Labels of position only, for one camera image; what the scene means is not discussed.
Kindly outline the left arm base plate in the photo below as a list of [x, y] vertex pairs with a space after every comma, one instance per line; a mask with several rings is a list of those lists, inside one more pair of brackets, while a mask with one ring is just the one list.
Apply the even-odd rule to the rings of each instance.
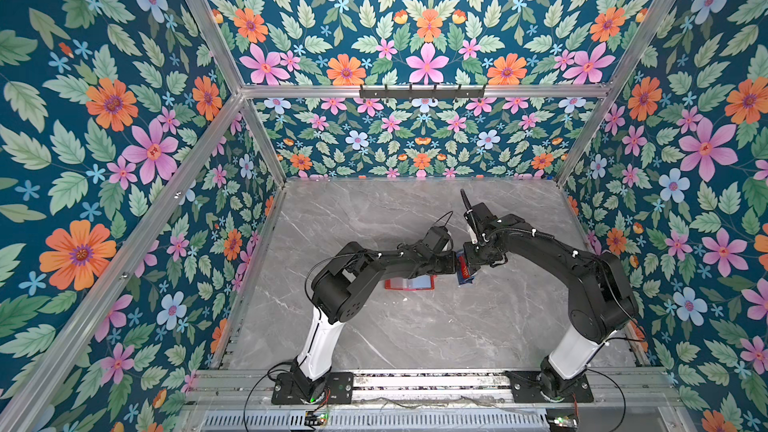
[[341, 404], [352, 402], [355, 375], [351, 372], [329, 372], [309, 381], [299, 372], [283, 372], [274, 385], [272, 405]]

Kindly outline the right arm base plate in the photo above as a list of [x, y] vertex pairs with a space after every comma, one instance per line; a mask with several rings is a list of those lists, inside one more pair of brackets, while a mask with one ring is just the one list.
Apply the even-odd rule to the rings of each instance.
[[593, 403], [586, 374], [562, 379], [551, 371], [504, 371], [515, 403]]

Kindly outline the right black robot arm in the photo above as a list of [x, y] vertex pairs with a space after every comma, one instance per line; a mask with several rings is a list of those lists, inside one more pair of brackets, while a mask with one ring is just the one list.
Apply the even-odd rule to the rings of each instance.
[[460, 191], [470, 240], [457, 254], [458, 277], [470, 280], [484, 267], [495, 268], [520, 256], [550, 273], [568, 291], [570, 326], [541, 362], [537, 388], [550, 401], [569, 397], [587, 365], [606, 342], [635, 320], [639, 306], [621, 260], [574, 248], [542, 232], [524, 218], [494, 215], [483, 202], [471, 203]]

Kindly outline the red leather card holder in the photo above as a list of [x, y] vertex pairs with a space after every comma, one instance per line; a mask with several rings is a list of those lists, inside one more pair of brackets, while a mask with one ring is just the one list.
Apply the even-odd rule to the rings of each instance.
[[386, 279], [384, 287], [386, 290], [395, 291], [427, 291], [433, 290], [435, 280], [433, 276], [420, 276], [412, 279], [391, 278]]

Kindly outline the red credit card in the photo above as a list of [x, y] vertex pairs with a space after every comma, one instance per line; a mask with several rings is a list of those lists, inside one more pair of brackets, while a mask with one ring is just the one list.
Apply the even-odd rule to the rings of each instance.
[[457, 262], [459, 264], [458, 277], [462, 281], [467, 281], [471, 278], [472, 274], [469, 270], [465, 255], [463, 253], [457, 254]]

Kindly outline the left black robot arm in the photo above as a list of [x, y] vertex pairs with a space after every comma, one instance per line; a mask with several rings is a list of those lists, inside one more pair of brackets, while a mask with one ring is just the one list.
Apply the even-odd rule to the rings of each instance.
[[323, 394], [344, 325], [362, 310], [379, 283], [452, 275], [458, 268], [452, 247], [448, 229], [433, 225], [422, 239], [394, 250], [377, 251], [350, 242], [328, 259], [307, 293], [312, 322], [290, 368], [294, 393], [309, 403]]

